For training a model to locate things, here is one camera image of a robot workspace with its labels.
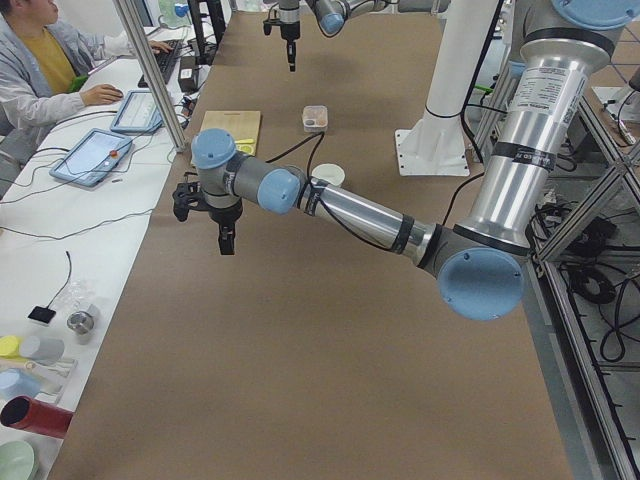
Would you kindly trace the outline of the person left hand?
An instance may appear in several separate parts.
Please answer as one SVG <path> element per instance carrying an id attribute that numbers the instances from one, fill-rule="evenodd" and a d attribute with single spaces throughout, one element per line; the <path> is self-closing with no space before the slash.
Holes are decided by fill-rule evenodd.
<path id="1" fill-rule="evenodd" d="M 169 43 L 164 41 L 150 40 L 149 45 L 154 54 L 168 53 L 173 50 L 173 47 Z"/>

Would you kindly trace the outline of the person right hand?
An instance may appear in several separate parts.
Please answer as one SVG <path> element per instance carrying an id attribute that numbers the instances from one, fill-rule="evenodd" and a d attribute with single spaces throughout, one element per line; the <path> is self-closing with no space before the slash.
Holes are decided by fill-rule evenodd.
<path id="1" fill-rule="evenodd" d="M 110 96 L 107 92 L 119 90 L 110 84 L 99 84 L 80 93 L 85 106 L 109 105 L 120 101 L 122 98 Z"/>

